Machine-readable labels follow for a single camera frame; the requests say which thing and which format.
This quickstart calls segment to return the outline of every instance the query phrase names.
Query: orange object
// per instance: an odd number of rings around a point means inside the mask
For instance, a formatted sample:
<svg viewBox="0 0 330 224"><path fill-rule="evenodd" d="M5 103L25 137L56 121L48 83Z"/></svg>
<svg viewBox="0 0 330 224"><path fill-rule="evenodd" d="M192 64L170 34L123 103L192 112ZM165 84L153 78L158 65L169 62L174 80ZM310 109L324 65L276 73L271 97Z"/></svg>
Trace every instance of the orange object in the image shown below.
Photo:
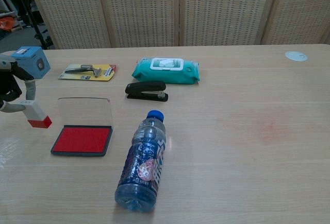
<svg viewBox="0 0 330 224"><path fill-rule="evenodd" d="M10 31L14 25L14 18L12 16L5 16L0 18L0 29Z"/></svg>

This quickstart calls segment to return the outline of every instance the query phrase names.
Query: floor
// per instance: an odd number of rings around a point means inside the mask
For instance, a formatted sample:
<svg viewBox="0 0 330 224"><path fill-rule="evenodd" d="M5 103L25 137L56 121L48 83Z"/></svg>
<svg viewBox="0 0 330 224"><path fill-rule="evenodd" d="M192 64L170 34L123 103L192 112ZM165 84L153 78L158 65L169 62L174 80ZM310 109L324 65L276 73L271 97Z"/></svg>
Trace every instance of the floor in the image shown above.
<svg viewBox="0 0 330 224"><path fill-rule="evenodd" d="M38 27L40 32L47 29L45 25L39 25ZM34 28L25 27L24 29L16 30L15 32L6 35L0 40L0 53L9 50L17 50L23 45L41 46L40 41L35 38L35 34L36 32ZM46 32L42 35L44 39L46 39L47 36L49 36L49 33Z"/></svg>

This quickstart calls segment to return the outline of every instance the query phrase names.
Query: white circular sticker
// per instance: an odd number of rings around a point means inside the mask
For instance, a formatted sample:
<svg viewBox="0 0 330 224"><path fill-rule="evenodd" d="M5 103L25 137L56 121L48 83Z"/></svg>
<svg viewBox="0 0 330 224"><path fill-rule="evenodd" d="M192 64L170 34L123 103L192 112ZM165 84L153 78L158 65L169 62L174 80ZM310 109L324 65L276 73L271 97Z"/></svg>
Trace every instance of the white circular sticker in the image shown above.
<svg viewBox="0 0 330 224"><path fill-rule="evenodd" d="M293 61L298 61L298 62L303 62L308 59L308 57L304 53L301 53L300 51L287 51L285 53L285 56L288 59L291 59Z"/></svg>

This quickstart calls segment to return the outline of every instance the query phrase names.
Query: blue box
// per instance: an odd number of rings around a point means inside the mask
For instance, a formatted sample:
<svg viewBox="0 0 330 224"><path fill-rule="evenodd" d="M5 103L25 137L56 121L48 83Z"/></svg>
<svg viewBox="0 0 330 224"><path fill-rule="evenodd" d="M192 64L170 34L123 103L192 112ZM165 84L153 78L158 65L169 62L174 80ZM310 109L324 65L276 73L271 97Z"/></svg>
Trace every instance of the blue box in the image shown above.
<svg viewBox="0 0 330 224"><path fill-rule="evenodd" d="M11 56L19 67L36 79L41 79L51 68L40 46L21 46Z"/></svg>

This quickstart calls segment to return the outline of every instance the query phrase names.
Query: stapler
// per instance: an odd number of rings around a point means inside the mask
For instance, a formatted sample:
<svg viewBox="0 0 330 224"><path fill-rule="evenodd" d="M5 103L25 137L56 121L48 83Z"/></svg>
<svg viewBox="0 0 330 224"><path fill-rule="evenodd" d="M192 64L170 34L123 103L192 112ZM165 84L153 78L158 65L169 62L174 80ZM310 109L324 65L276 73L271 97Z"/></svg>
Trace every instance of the stapler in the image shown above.
<svg viewBox="0 0 330 224"><path fill-rule="evenodd" d="M92 65L81 65L79 68L69 68L64 72L69 74L74 74L74 73L81 73L87 71L92 71L95 77L98 77L101 74L101 68L93 68Z"/></svg>
<svg viewBox="0 0 330 224"><path fill-rule="evenodd" d="M127 85L125 93L128 99L146 99L167 101L168 94L164 93L166 85L163 81L135 82Z"/></svg>

